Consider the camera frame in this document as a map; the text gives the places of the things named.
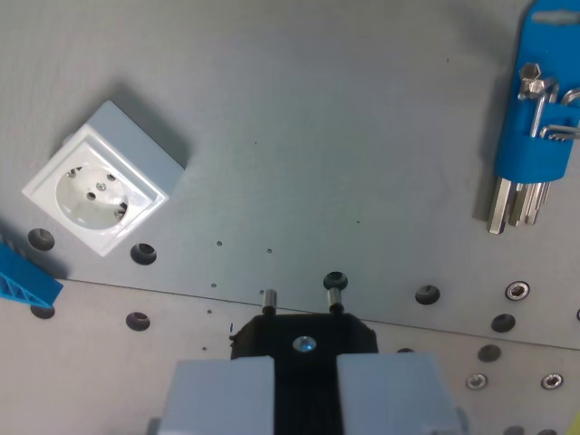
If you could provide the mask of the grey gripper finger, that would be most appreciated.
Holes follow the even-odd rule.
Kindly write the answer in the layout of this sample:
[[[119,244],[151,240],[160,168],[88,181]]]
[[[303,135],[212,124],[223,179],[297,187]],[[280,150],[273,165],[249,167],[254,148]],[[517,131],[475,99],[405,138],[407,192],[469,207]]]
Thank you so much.
[[[275,363],[269,356],[179,362],[158,434],[273,434]]]
[[[435,358],[425,353],[337,357],[345,434],[465,434]]]

